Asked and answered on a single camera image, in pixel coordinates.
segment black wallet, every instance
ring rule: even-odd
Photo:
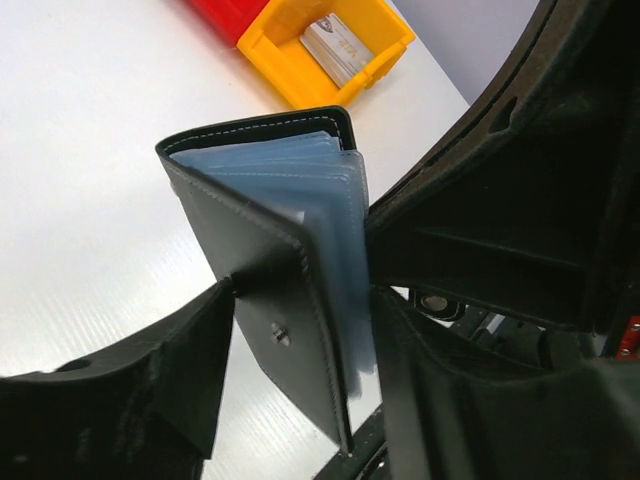
[[[164,140],[157,152],[216,277],[233,283],[235,316],[260,367],[315,425],[350,450],[347,398],[358,394],[357,371],[371,370],[375,355],[367,312],[360,308],[368,309],[368,199],[362,164],[353,161],[358,154],[348,114],[332,107],[207,126]],[[323,163],[328,158],[339,164]],[[291,173],[301,169],[304,176]],[[257,170],[262,177],[255,178]],[[263,197],[247,194],[265,182],[272,183],[269,192],[260,190]],[[349,215],[339,210],[345,193],[357,197],[346,229],[340,222]],[[312,214],[322,220],[319,229]],[[322,237],[332,216],[340,217],[327,227],[335,236]],[[336,242],[325,245],[331,238]],[[342,252],[346,267],[333,258],[334,250]],[[340,299],[336,285],[350,275],[359,276],[354,288],[360,293]],[[358,305],[345,304],[356,297]],[[361,321],[354,328],[345,315]]]

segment red component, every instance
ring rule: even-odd
[[[640,349],[640,315],[634,315],[627,325],[618,347],[616,358],[619,360],[637,360]]]
[[[247,31],[269,0],[188,0],[231,45]]]

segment yellow bin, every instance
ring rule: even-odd
[[[300,43],[329,13],[338,15],[375,58],[343,88]],[[346,106],[386,75],[415,39],[384,0],[270,0],[238,40],[238,48],[296,109]]]

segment table surface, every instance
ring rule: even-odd
[[[51,371],[214,281],[154,153],[172,133],[286,110],[181,0],[0,2],[0,375]],[[420,42],[349,108],[372,200],[468,105]],[[354,427],[379,404],[375,375]],[[336,447],[235,330],[206,479],[310,478]]]

